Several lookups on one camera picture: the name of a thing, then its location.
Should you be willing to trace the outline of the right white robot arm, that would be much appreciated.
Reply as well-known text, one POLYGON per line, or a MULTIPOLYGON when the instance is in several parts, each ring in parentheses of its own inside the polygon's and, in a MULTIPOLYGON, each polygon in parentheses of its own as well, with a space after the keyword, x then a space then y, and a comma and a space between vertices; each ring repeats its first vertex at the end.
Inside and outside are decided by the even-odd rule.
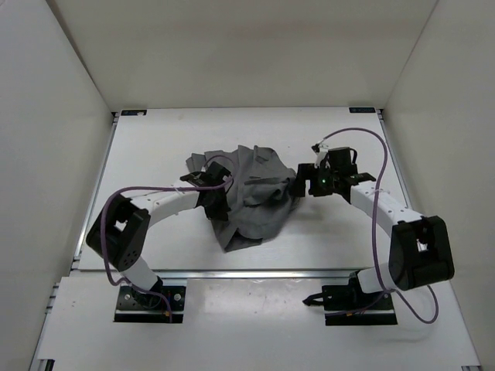
POLYGON ((448 281, 455 273, 445 221, 424 216, 381 190, 378 181, 357 169, 356 150, 317 149, 316 161, 298 166, 290 188, 295 197, 339 195, 372 219, 390 239, 388 260, 357 272, 346 291, 347 302, 365 309, 379 291, 409 291, 448 281))

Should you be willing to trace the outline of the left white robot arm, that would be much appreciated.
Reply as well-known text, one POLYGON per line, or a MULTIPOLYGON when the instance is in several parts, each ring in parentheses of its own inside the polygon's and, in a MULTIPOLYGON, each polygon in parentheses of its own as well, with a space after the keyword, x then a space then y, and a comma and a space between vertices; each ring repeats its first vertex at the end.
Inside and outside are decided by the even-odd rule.
POLYGON ((142 257, 151 227, 181 212, 202 208, 210 220, 226 221, 230 208, 227 188, 234 174, 211 162, 206 168, 183 175, 169 187, 132 186, 107 199, 86 236, 89 246, 104 262, 111 284, 125 282, 146 308, 162 297, 162 279, 142 257))

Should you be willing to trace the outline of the grey pleated skirt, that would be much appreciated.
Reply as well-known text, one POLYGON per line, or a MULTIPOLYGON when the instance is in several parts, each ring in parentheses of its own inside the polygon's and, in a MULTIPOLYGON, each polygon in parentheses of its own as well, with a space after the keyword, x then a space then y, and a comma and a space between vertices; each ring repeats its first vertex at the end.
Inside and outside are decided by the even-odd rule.
POLYGON ((238 145, 231 152, 192 153, 186 167, 194 172, 209 167, 211 162, 234 174, 227 192, 228 220, 211 222, 223 252, 257 246, 277 237, 299 203, 289 192, 296 171, 286 166, 274 149, 257 145, 238 145))

